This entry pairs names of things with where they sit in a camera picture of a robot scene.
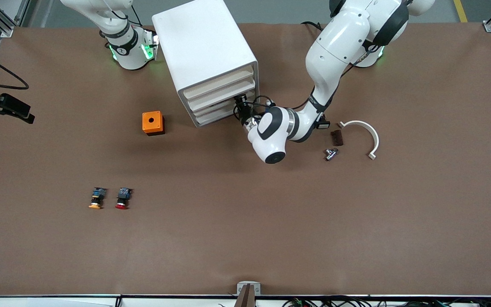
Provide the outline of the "yellow push button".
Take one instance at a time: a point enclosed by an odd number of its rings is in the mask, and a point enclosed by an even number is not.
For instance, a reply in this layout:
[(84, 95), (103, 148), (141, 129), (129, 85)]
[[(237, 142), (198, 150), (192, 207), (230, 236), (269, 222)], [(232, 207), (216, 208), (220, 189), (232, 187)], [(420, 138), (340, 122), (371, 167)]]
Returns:
[(107, 194), (107, 189), (103, 187), (94, 187), (89, 208), (101, 209), (103, 207), (103, 200)]

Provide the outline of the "red push button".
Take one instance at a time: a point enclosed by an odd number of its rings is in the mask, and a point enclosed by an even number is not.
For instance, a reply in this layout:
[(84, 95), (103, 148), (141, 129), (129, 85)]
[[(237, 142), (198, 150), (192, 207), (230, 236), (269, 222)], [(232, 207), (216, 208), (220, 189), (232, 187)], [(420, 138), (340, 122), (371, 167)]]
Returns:
[(128, 201), (131, 199), (131, 194), (133, 193), (133, 189), (128, 187), (121, 187), (117, 194), (117, 202), (115, 208), (120, 210), (128, 209)]

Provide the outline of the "orange box with hole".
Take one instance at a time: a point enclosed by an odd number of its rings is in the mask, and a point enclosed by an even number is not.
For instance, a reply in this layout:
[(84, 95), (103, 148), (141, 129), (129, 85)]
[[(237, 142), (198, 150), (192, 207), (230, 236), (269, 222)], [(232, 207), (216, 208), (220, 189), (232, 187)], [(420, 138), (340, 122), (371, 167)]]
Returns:
[(142, 113), (142, 130), (148, 136), (165, 134), (165, 117), (161, 111)]

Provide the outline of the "grey metal bracket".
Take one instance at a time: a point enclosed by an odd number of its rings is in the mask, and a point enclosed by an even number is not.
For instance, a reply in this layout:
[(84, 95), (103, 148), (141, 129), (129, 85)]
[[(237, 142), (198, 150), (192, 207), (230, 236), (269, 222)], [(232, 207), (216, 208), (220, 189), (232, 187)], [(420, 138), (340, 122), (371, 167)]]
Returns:
[(237, 298), (234, 307), (257, 307), (261, 296), (261, 284), (255, 281), (241, 281), (237, 284)]

